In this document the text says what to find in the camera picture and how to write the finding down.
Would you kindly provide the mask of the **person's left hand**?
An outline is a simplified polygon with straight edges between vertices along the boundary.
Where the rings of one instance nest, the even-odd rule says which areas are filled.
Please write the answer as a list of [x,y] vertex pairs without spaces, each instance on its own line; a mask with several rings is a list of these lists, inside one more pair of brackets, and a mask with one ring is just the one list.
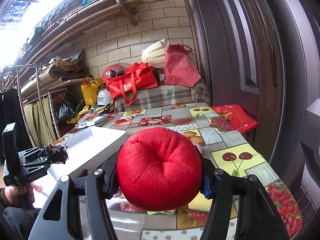
[[24,186],[6,186],[4,188],[6,200],[14,207],[27,207],[34,203],[34,193],[31,184]]

